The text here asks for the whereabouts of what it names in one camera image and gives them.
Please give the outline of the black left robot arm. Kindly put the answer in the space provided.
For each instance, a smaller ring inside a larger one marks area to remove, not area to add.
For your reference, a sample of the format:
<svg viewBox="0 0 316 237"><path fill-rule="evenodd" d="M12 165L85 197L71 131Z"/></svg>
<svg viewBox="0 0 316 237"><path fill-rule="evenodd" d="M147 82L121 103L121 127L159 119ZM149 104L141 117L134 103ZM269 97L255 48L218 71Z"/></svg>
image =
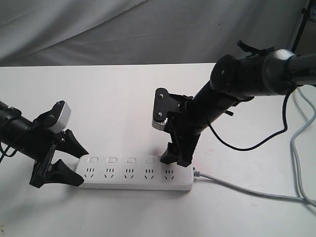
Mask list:
<svg viewBox="0 0 316 237"><path fill-rule="evenodd" d="M33 121L22 116L19 109L0 104L0 157L13 157L20 152L34 160L29 184L40 188L57 183L78 187L82 176L71 170L61 159L52 163L56 151L81 158L88 151L77 141L73 132L66 129L71 109L65 101L58 101L47 112Z"/></svg>

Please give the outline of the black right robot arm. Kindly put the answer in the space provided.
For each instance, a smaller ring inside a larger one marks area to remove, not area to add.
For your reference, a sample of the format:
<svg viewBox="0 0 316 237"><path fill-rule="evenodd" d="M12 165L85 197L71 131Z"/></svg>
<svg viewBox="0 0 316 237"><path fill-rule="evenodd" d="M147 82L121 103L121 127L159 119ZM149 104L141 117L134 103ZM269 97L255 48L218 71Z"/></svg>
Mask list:
<svg viewBox="0 0 316 237"><path fill-rule="evenodd" d="M282 95L288 99L295 89L316 83L314 54L297 55L274 47L257 49L242 41L237 45L247 56L221 57L195 96L156 89L152 126L171 137L160 158L162 163L189 166L200 134L219 116L230 114L231 107L257 96Z"/></svg>

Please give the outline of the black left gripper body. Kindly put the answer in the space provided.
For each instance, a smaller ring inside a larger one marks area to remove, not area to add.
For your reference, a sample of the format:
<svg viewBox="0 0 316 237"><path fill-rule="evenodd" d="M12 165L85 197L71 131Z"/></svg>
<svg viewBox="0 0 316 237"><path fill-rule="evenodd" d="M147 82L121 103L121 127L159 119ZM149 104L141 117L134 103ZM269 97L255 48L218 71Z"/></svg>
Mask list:
<svg viewBox="0 0 316 237"><path fill-rule="evenodd" d="M58 161L52 164L52 158L59 144L65 142L66 132L52 133L42 127L33 128L31 124L19 127L20 152L34 160L34 166L29 184L40 188L45 184L66 184L64 177L58 174Z"/></svg>

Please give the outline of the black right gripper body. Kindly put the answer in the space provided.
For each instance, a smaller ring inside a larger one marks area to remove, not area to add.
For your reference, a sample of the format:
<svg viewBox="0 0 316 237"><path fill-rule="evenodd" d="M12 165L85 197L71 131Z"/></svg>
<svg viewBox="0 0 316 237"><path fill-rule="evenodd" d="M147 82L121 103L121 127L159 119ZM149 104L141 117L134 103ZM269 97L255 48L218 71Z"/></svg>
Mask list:
<svg viewBox="0 0 316 237"><path fill-rule="evenodd" d="M195 131L197 123L192 115L193 97L170 94L168 109L168 133L171 143L178 146L178 150L192 149L197 146L199 135Z"/></svg>

